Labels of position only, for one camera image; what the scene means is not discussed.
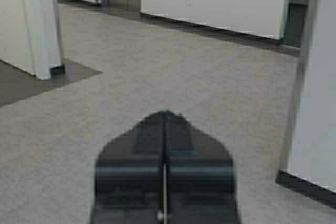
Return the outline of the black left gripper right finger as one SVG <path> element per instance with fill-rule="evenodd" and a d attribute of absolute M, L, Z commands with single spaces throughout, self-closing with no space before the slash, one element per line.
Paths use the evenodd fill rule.
<path fill-rule="evenodd" d="M 233 158 L 180 114 L 166 116 L 169 223 L 240 223 Z"/>

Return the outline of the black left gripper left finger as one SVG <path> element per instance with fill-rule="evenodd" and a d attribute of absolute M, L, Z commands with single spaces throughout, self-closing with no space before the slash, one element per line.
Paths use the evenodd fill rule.
<path fill-rule="evenodd" d="M 90 223 L 161 223 L 165 113 L 152 113 L 110 140 L 94 166 Z"/>

